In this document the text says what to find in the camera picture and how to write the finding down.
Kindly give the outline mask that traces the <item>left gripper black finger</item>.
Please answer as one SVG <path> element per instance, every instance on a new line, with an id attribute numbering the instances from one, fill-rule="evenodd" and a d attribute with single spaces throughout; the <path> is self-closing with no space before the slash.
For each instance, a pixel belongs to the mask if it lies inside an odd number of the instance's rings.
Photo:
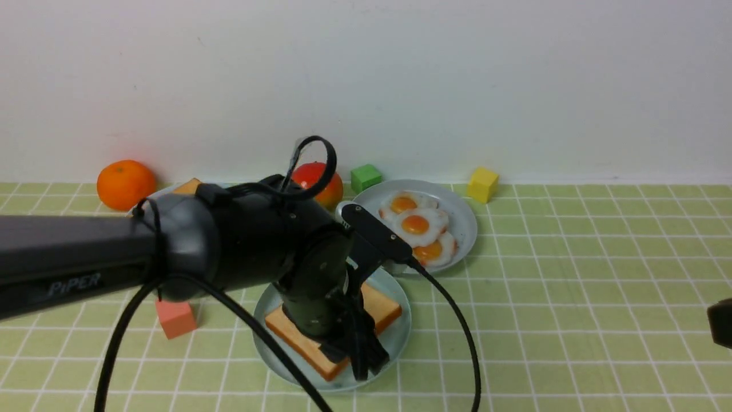
<path id="1" fill-rule="evenodd" d="M 319 339 L 319 350 L 330 362 L 342 362 L 350 358 L 350 339 L 347 336 Z"/>
<path id="2" fill-rule="evenodd" d="M 377 338 L 374 321 L 358 321 L 355 326 L 346 330 L 346 352 L 353 377 L 358 382 L 364 382 L 370 375 L 379 374 L 391 361 L 391 357 Z"/>

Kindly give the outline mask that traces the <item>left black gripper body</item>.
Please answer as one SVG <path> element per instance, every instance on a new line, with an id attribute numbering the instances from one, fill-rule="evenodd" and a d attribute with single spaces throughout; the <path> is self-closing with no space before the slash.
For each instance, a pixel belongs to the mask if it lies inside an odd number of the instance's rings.
<path id="1" fill-rule="evenodd" d="M 327 347 L 365 347 L 367 323 L 359 288 L 366 274 L 357 263 L 315 264 L 278 281 L 288 319 L 307 338 Z"/>

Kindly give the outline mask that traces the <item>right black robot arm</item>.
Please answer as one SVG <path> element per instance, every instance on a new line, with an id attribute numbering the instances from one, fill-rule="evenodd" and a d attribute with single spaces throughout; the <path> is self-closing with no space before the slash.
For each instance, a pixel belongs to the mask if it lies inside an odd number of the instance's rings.
<path id="1" fill-rule="evenodd" d="M 732 349 L 731 302 L 732 298 L 725 298 L 706 311 L 713 342 L 727 349 Z"/>

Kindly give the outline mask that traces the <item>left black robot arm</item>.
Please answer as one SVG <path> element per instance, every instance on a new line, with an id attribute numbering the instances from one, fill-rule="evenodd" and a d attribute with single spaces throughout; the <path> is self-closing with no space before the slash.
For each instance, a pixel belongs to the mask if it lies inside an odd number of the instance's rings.
<path id="1" fill-rule="evenodd" d="M 272 352 L 279 338 L 325 380 L 350 362 L 364 381 L 390 362 L 379 334 L 401 310 L 364 285 L 381 255 L 348 258 L 393 235 L 356 207 L 346 216 L 365 235 L 280 175 L 145 199 L 128 218 L 2 216 L 2 320 L 136 286 L 188 302 L 269 284 L 281 302 L 250 321 Z"/>

